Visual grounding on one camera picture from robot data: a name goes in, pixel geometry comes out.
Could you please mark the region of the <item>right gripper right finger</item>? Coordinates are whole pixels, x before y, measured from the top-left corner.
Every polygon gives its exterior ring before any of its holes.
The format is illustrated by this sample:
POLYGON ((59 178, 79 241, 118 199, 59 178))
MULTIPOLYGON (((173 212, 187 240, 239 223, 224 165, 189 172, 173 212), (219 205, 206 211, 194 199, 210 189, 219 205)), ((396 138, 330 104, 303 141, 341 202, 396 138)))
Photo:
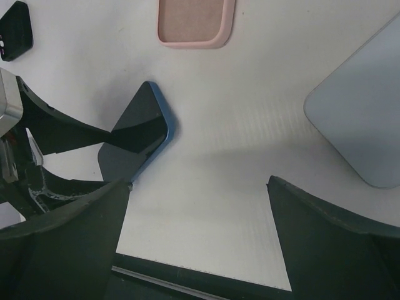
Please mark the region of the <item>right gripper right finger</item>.
POLYGON ((272 176, 269 201, 295 299, 399 299, 399 228, 272 176))

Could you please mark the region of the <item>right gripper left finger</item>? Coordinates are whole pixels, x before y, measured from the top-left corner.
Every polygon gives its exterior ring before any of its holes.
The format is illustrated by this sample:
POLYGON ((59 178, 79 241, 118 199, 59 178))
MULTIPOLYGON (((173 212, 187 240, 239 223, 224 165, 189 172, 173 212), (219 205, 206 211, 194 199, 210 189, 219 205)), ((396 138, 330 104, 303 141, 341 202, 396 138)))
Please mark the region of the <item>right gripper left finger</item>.
POLYGON ((102 299, 129 194, 114 181, 1 229, 1 299, 102 299))

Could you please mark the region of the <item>blue phone black screen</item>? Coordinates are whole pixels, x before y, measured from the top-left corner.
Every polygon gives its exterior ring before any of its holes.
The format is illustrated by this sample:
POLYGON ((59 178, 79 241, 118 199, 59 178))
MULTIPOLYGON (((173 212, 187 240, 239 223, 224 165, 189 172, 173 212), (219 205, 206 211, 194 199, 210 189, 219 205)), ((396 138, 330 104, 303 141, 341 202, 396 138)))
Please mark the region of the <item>blue phone black screen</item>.
POLYGON ((134 182, 173 140, 176 128, 159 86, 143 82, 98 152, 102 179, 134 182))

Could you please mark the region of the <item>black phone case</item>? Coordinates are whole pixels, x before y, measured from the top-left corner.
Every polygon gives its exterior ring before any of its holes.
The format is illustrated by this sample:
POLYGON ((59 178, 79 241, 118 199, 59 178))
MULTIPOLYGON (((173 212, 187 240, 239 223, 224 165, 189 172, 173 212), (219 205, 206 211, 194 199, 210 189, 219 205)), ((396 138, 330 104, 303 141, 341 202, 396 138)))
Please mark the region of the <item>black phone case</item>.
POLYGON ((28 5, 16 1, 1 18, 1 59, 10 62, 33 47, 28 5))

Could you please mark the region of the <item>pink phone case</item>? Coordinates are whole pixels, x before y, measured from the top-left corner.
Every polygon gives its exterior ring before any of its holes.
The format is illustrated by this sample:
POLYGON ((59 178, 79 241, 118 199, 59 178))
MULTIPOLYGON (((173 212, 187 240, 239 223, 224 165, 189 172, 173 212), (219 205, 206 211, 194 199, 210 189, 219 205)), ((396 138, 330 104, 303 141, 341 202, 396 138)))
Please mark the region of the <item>pink phone case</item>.
POLYGON ((221 48, 231 35, 235 5, 235 1, 159 1, 157 38, 169 48, 221 48))

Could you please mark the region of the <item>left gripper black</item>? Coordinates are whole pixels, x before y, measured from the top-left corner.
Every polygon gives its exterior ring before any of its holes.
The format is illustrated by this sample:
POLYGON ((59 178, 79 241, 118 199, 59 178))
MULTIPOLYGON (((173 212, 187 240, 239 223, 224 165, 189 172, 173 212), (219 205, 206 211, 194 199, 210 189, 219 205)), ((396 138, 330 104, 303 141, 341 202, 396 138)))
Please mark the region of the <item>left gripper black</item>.
POLYGON ((26 128, 44 155, 63 153, 108 140, 110 132, 85 124, 51 107, 17 77, 23 114, 18 126, 1 137, 1 203, 26 219, 77 202, 92 203, 125 192, 125 181, 82 181, 61 178, 35 166, 26 128))

